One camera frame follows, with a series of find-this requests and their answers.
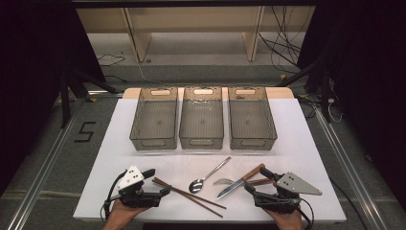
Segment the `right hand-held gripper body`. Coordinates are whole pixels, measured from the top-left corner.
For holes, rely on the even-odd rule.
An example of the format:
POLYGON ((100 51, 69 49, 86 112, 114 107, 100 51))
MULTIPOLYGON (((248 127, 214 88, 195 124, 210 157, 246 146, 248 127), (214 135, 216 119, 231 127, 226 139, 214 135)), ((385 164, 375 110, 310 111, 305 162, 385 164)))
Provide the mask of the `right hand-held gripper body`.
POLYGON ((255 192, 254 203, 257 207, 277 212, 280 214, 291 214, 300 206, 300 194, 321 196, 323 192, 308 182, 301 179, 293 172, 276 174, 275 182, 277 192, 269 195, 262 192, 255 192))

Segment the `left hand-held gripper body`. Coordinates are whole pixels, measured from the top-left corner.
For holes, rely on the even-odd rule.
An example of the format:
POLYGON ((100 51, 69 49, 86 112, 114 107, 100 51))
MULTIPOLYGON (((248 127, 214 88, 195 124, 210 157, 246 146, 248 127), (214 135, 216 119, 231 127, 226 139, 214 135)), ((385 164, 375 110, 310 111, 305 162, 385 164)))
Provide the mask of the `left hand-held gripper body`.
POLYGON ((144 184, 142 172, 136 166, 130 166, 117 186, 118 199, 130 208, 158 207, 161 200, 158 192, 145 192, 144 184))

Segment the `wooden-handled serrated knife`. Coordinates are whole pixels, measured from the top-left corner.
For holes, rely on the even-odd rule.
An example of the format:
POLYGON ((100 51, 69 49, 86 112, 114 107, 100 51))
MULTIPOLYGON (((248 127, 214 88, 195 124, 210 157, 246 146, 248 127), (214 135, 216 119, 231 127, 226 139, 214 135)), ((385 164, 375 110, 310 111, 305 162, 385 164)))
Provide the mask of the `wooden-handled serrated knife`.
POLYGON ((247 174, 245 174, 243 177, 241 177, 237 182, 232 183, 227 188, 222 190, 217 195, 216 199, 221 199, 222 197, 226 196, 227 194, 229 194, 230 192, 235 190, 237 187, 242 185, 247 179, 249 179, 249 178, 253 177, 254 175, 256 175, 257 173, 259 173, 259 170, 264 167, 265 167, 265 165, 263 163, 257 165, 255 168, 253 168, 251 171, 249 171, 247 174))

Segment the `brown wooden chopstick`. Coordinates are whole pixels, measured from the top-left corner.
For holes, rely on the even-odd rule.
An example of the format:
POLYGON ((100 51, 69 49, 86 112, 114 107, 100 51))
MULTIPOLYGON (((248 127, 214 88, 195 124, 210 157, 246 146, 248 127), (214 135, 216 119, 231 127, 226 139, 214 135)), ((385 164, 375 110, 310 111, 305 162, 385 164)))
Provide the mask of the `brown wooden chopstick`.
POLYGON ((178 193, 179 195, 183 196, 184 198, 190 200, 191 202, 195 203, 196 205, 204 208, 205 210, 213 213, 214 215, 216 215, 216 216, 218 216, 220 218, 223 218, 223 216, 221 214, 219 214, 217 211, 211 209, 210 207, 206 206, 205 204, 201 203, 200 201, 203 200, 204 202, 208 202, 210 204, 213 204, 214 206, 217 205, 216 203, 213 203, 211 201, 207 201, 206 199, 203 199, 201 197, 197 197, 196 195, 195 196, 189 195, 188 193, 186 193, 184 191, 181 191, 181 190, 179 190, 177 188, 174 188, 174 187, 170 186, 169 184, 167 184, 165 182, 160 181, 158 178, 152 179, 152 182, 154 182, 154 183, 156 183, 156 184, 158 184, 160 186, 163 186, 163 187, 169 187, 172 191, 175 191, 176 193, 178 193))
POLYGON ((175 192, 177 192, 177 193, 179 193, 179 194, 181 194, 181 195, 183 195, 183 196, 192 198, 193 200, 196 200, 196 201, 197 201, 197 200, 201 200, 201 201, 207 202, 207 203, 209 203, 209 204, 212 204, 212 205, 214 205, 214 206, 216 206, 216 207, 219 207, 219 208, 222 208, 222 209, 227 209, 225 206, 222 206, 222 205, 220 205, 220 204, 217 204, 217 203, 215 203, 215 202, 213 202, 213 201, 209 201, 208 199, 205 199, 205 198, 200 197, 200 196, 198 196, 198 195, 193 195, 193 194, 191 194, 191 193, 188 193, 188 192, 185 192, 185 191, 180 190, 180 189, 178 189, 178 188, 175 188, 175 187, 171 186, 170 184, 164 182, 163 180, 159 179, 158 177, 154 177, 154 178, 152 179, 152 181, 155 182, 155 183, 157 183, 157 184, 159 184, 159 185, 162 185, 162 186, 166 186, 166 187, 167 187, 167 186, 170 186, 175 192))

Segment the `silver metal spoon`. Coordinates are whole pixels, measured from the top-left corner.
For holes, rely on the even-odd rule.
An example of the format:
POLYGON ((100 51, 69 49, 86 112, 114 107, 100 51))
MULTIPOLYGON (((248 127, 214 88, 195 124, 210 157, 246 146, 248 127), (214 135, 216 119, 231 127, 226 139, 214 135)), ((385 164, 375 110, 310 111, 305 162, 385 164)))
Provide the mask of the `silver metal spoon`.
POLYGON ((198 193, 203 188, 204 181, 206 179, 208 179, 211 175, 216 173, 220 168, 222 168, 225 164, 227 164, 231 159, 232 159, 232 157, 228 156, 219 165, 217 165, 213 170, 211 170, 206 176, 192 181, 191 184, 189 185, 189 192, 192 194, 198 193))

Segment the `smoky transparent plastic bin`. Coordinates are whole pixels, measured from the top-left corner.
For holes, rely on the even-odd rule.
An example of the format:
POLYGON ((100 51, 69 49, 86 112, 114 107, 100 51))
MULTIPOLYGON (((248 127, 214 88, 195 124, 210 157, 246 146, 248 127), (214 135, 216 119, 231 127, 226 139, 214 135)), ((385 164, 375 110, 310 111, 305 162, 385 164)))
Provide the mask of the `smoky transparent plastic bin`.
POLYGON ((221 150, 224 138, 220 86, 184 89, 179 137, 186 150, 221 150))
POLYGON ((267 92, 261 86, 228 88, 230 148, 271 150, 278 139, 267 92))
POLYGON ((129 139, 136 150, 174 150, 177 147, 176 87, 142 88, 129 139))

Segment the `person's left hand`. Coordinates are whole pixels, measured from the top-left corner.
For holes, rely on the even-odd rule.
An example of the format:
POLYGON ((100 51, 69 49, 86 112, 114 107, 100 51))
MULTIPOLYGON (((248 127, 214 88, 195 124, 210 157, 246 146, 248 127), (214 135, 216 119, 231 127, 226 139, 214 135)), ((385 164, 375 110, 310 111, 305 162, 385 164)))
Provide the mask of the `person's left hand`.
POLYGON ((111 213, 102 230, 123 230, 132 220, 146 210, 148 210, 148 207, 126 207, 118 199, 114 202, 111 213))

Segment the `person's right hand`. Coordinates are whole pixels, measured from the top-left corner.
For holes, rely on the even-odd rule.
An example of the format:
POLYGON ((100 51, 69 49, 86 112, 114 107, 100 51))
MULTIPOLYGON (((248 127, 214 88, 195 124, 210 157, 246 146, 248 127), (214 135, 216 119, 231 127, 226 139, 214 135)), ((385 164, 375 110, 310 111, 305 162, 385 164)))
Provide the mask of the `person's right hand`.
POLYGON ((304 230, 302 216, 298 211, 291 214, 279 214, 264 209, 264 212, 276 222, 280 230, 304 230))

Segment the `black metal stand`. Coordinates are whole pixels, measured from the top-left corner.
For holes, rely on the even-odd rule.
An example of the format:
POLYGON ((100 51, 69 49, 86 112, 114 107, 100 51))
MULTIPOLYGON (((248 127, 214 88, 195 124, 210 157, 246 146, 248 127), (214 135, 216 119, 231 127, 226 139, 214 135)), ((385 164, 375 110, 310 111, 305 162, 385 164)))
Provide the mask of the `black metal stand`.
POLYGON ((321 108, 322 115, 325 120, 330 123, 331 119, 328 112, 328 99, 329 99, 329 71, 327 65, 321 58, 317 58, 314 62, 309 64, 306 68, 301 70, 287 80, 283 80, 277 84, 277 87, 287 87, 291 83, 298 81, 299 79, 308 76, 308 79, 304 85, 304 90, 307 93, 313 94, 317 90, 321 92, 321 108))
POLYGON ((108 85, 104 80, 98 80, 96 77, 92 77, 90 74, 79 70, 72 65, 67 65, 62 69, 61 75, 59 77, 60 98, 62 106, 62 128, 65 128, 68 125, 68 122, 71 120, 69 91, 72 91, 74 95, 79 99, 86 98, 89 95, 89 91, 84 86, 86 82, 90 82, 111 94, 123 93, 123 90, 119 90, 113 86, 108 85))

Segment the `light wooden shelf unit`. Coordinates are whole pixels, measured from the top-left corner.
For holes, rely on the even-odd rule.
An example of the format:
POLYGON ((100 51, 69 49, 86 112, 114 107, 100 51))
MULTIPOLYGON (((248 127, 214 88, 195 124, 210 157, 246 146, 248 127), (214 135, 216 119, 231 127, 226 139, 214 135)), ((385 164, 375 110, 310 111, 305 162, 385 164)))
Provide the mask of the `light wooden shelf unit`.
POLYGON ((284 29, 307 30, 313 6, 174 7, 78 9, 89 34, 128 35, 139 61, 145 59, 154 33, 240 33, 247 59, 256 57, 259 34, 284 29))

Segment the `black curtain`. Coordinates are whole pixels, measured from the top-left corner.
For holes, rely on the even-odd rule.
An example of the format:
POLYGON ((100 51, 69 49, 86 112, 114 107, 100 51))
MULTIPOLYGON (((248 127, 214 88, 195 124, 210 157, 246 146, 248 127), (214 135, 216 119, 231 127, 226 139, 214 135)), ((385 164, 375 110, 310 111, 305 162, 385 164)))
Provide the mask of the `black curtain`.
POLYGON ((321 54, 365 153, 406 211, 406 0, 316 0, 299 66, 321 54))
POLYGON ((72 0, 0 0, 0 195, 75 68, 103 81, 72 0))

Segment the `aluminium floor rail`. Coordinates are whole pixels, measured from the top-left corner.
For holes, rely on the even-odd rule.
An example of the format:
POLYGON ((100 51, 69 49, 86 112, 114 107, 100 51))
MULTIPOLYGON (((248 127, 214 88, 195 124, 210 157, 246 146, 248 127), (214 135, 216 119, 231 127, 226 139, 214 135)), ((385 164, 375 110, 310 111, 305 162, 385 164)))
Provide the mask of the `aluminium floor rail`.
POLYGON ((7 230, 22 230, 30 213, 39 198, 39 194, 42 191, 60 153, 70 134, 72 126, 76 120, 76 117, 83 107, 85 99, 78 99, 72 104, 71 118, 66 122, 64 128, 58 133, 56 140, 54 141, 51 149, 49 150, 39 172, 34 178, 29 190, 23 196, 18 208, 14 212, 11 222, 8 224, 7 230))
POLYGON ((320 109, 315 109, 317 120, 322 127, 325 136, 328 138, 333 152, 343 169, 353 193, 357 197, 357 200, 371 226, 372 230, 389 230, 383 216, 381 215, 378 206, 373 201, 367 187, 363 184, 361 177, 355 166, 350 162, 350 158, 347 155, 344 146, 338 138, 332 125, 326 121, 320 109))

